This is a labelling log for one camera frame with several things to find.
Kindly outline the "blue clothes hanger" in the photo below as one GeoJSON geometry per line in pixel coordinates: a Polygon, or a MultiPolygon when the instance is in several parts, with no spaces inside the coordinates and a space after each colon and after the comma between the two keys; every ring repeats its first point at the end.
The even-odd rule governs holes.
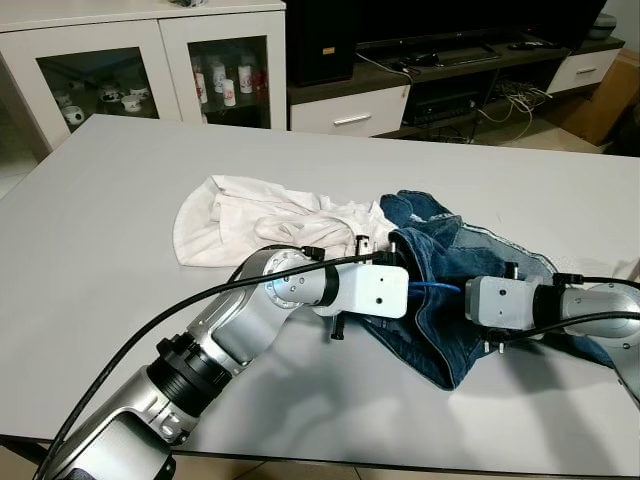
{"type": "Polygon", "coordinates": [[[454,294],[462,294],[463,288],[460,285],[453,285],[442,282],[410,282],[408,283],[408,294],[410,296],[424,296],[429,291],[440,291],[454,294]]]}

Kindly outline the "blue denim shorts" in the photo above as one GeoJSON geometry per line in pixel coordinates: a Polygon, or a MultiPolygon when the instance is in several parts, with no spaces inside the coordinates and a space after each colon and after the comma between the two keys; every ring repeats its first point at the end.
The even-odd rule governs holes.
{"type": "MultiPolygon", "coordinates": [[[[465,288],[472,276],[502,276],[507,262],[520,273],[544,276],[552,284],[556,266],[547,256],[522,247],[492,230],[467,224],[430,193],[402,189],[383,195],[380,209],[396,225],[398,244],[411,282],[442,282],[465,288]]],[[[465,316],[465,294],[429,291],[411,296],[401,317],[342,314],[360,325],[394,356],[435,387],[453,390],[486,356],[483,326],[465,316]]]]}

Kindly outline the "white t-shirt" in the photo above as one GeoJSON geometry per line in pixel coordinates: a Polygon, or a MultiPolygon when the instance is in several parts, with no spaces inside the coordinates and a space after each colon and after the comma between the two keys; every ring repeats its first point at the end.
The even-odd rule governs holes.
{"type": "Polygon", "coordinates": [[[323,248],[329,259],[352,256],[358,237],[385,247],[394,229],[375,202],[338,202],[265,180],[211,175],[180,205],[173,244],[180,265],[236,268],[271,244],[323,248]]]}

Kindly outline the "white drawer front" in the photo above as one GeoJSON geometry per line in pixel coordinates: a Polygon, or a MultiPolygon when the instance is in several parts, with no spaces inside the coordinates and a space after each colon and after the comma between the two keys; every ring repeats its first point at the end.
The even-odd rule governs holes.
{"type": "Polygon", "coordinates": [[[398,86],[292,105],[289,131],[356,137],[398,131],[408,91],[398,86]]]}
{"type": "Polygon", "coordinates": [[[580,52],[567,56],[559,64],[556,74],[545,88],[548,93],[558,93],[602,82],[611,69],[621,49],[598,52],[580,52]]]}

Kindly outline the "black set-top box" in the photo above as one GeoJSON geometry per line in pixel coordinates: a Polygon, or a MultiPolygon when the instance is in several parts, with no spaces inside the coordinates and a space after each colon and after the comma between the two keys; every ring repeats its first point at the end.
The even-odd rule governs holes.
{"type": "Polygon", "coordinates": [[[470,113],[481,99],[476,90],[412,90],[408,96],[402,118],[403,125],[421,125],[439,122],[470,113]]]}

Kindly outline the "dark wood TV stand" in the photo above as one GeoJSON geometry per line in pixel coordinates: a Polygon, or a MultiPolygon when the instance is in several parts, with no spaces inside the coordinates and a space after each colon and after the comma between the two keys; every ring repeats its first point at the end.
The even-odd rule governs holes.
{"type": "Polygon", "coordinates": [[[559,65],[567,56],[580,52],[596,52],[622,49],[625,42],[621,38],[609,37],[607,40],[589,40],[579,49],[535,49],[513,50],[508,44],[494,47],[495,58],[471,61],[454,67],[416,67],[410,73],[390,72],[376,61],[357,61],[355,73],[346,81],[338,81],[315,86],[291,86],[287,90],[289,120],[291,106],[325,99],[355,95],[375,90],[408,86],[408,96],[412,90],[476,90],[481,93],[476,108],[462,116],[439,120],[421,127],[401,125],[398,131],[378,134],[374,137],[404,138],[412,134],[426,134],[434,129],[456,127],[458,124],[470,124],[477,127],[483,118],[494,119],[509,108],[509,101],[503,95],[503,87],[529,87],[545,92],[556,74],[559,65]]]}

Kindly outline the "black speaker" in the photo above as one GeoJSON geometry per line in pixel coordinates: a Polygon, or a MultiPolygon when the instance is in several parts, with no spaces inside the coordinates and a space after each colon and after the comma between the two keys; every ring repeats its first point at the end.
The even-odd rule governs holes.
{"type": "Polygon", "coordinates": [[[355,68],[355,0],[284,0],[285,59],[293,86],[347,81],[355,68]]]}

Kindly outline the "black television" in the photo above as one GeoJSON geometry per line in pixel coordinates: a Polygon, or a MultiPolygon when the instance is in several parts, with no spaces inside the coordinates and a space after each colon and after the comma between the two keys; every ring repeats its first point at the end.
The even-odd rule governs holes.
{"type": "Polygon", "coordinates": [[[353,0],[360,46],[520,32],[576,49],[608,0],[353,0]]]}

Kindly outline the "brown cardboard box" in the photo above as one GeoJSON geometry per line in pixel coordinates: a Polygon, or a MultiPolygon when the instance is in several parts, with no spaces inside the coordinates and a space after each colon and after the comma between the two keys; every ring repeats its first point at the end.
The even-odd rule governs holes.
{"type": "Polygon", "coordinates": [[[552,95],[540,106],[540,118],[591,145],[603,146],[618,123],[634,119],[640,100],[640,59],[637,52],[621,52],[602,82],[552,95]]]}

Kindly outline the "white folding table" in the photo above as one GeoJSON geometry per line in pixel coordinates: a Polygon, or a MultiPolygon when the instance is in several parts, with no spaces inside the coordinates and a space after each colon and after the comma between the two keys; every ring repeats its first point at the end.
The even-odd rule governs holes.
{"type": "MultiPolygon", "coordinates": [[[[177,211],[210,175],[339,201],[429,192],[557,268],[630,276],[635,157],[95,116],[0,198],[0,436],[51,438],[147,320],[228,278],[183,268],[177,211]]],[[[442,390],[361,326],[298,314],[184,451],[375,468],[635,476],[639,411],[607,367],[544,346],[481,358],[442,390]]]]}

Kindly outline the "grey bowl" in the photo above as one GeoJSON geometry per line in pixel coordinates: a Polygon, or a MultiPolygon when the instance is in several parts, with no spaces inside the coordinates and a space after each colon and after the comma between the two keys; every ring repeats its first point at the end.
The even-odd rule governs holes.
{"type": "Polygon", "coordinates": [[[588,40],[607,40],[618,26],[616,15],[600,12],[588,31],[588,40]]]}

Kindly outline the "white glass-door cabinet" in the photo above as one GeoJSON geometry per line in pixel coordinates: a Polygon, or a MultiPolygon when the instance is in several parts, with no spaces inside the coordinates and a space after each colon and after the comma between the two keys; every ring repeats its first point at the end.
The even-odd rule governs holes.
{"type": "Polygon", "coordinates": [[[60,108],[73,102],[88,116],[125,114],[102,104],[115,84],[138,93],[142,118],[243,125],[283,131],[283,0],[0,0],[0,99],[37,159],[77,128],[60,108]],[[251,95],[238,91],[241,55],[255,56],[251,95]],[[204,59],[207,105],[198,102],[191,67],[204,59]],[[225,108],[223,72],[236,82],[237,105],[225,108]]]}

